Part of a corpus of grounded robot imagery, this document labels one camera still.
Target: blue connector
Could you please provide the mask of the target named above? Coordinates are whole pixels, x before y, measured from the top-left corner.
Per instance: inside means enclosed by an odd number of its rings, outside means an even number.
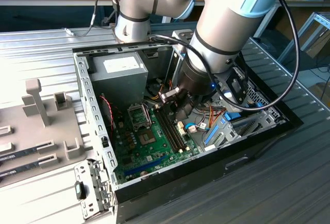
[[[227,119],[227,121],[230,122],[230,121],[240,118],[241,114],[236,113],[236,112],[226,112],[224,116]]]

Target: chip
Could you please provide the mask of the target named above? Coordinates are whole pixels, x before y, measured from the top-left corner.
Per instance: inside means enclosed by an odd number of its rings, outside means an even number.
[[[156,141],[156,138],[151,130],[143,130],[139,132],[139,139],[142,145],[147,145]]]
[[[124,165],[128,165],[128,164],[130,164],[130,163],[132,163],[133,161],[132,161],[132,158],[131,157],[124,157],[123,158],[123,164]]]

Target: cardboard box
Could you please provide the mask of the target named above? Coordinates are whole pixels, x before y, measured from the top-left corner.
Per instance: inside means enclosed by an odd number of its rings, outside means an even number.
[[[317,83],[310,88],[308,88],[316,97],[321,98],[325,83]],[[328,83],[325,93],[322,98],[323,103],[330,107],[330,83]]]

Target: green circuit board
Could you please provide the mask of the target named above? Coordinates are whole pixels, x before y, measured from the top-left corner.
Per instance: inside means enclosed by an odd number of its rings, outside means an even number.
[[[128,114],[123,114],[120,120],[115,119],[117,131],[113,139],[118,167],[114,172],[119,184],[199,154],[197,146],[188,135],[181,137],[187,148],[180,152],[173,151],[154,110],[150,109],[148,113],[151,127],[143,127],[137,132],[133,131]]]

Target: aluminum table surface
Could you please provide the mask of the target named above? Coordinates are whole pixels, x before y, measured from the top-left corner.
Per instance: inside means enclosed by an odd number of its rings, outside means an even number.
[[[169,24],[153,26],[153,31],[170,35],[173,29],[193,26]],[[62,30],[0,33],[0,108],[22,102],[24,80],[28,78],[40,79],[43,98],[66,91],[74,100],[85,149],[92,158],[71,49],[111,43],[115,43],[112,31],[105,29],[93,29],[84,38],[73,38]],[[259,77],[275,93],[282,93],[289,73],[253,40],[242,52]],[[300,83],[285,103],[304,122],[298,131],[255,162],[130,223],[328,223],[330,111]],[[75,197],[73,167],[0,188],[1,220],[83,223]],[[90,223],[112,222],[113,217],[104,215]]]

